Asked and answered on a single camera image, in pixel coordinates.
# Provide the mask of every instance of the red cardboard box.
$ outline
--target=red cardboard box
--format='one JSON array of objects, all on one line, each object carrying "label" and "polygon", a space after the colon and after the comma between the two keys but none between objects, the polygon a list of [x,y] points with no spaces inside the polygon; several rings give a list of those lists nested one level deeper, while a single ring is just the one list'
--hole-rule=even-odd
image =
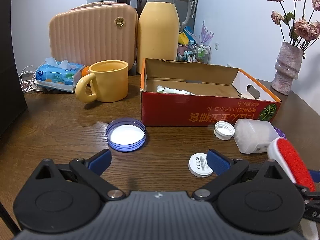
[{"label": "red cardboard box", "polygon": [[[157,86],[195,95],[157,93]],[[145,59],[141,75],[141,115],[148,126],[234,124],[239,118],[272,121],[281,100],[242,69]]]}]

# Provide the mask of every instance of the yellow mug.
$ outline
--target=yellow mug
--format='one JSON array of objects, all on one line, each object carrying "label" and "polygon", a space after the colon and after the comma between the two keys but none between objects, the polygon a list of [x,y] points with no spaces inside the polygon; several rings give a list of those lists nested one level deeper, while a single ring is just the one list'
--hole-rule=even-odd
[{"label": "yellow mug", "polygon": [[[76,97],[83,103],[94,100],[115,102],[128,94],[128,63],[121,60],[106,60],[89,67],[89,74],[79,80]],[[92,95],[85,88],[90,82]]]}]

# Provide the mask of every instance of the jug handle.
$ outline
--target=jug handle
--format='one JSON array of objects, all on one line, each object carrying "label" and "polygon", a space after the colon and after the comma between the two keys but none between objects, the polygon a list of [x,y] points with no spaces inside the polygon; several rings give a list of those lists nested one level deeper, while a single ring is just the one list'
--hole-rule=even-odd
[{"label": "jug handle", "polygon": [[191,2],[190,0],[180,0],[184,1],[188,4],[188,12],[187,12],[187,17],[186,20],[181,24],[180,32],[183,32],[184,27],[187,25],[188,21],[190,20],[190,15],[191,15]]}]

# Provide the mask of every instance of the barcode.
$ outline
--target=barcode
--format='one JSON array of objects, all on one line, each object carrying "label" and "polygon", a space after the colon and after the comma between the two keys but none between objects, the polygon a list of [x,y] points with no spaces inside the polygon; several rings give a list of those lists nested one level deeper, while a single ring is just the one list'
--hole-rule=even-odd
[{"label": "barcode", "polygon": [[204,162],[203,162],[203,157],[200,156],[200,164],[201,164],[201,170],[204,171]]}]

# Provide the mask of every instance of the ceramic vase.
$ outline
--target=ceramic vase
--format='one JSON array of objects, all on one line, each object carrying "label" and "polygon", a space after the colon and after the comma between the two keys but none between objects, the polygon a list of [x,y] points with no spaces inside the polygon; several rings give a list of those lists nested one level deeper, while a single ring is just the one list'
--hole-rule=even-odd
[{"label": "ceramic vase", "polygon": [[276,76],[271,87],[281,94],[289,95],[292,82],[298,79],[298,73],[301,68],[303,50],[283,41],[275,68]]}]

